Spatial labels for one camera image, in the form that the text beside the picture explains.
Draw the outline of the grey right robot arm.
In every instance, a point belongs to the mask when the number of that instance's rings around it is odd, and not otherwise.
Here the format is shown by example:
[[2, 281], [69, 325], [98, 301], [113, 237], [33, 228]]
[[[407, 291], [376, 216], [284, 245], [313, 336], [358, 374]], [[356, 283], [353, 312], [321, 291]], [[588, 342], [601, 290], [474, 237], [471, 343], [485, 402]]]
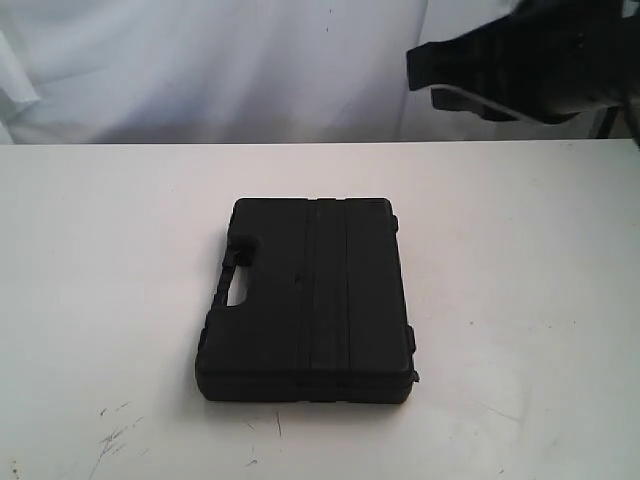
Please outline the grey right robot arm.
[[411, 91], [493, 122], [566, 122], [639, 99], [639, 14], [620, 1], [521, 1], [508, 14], [406, 54]]

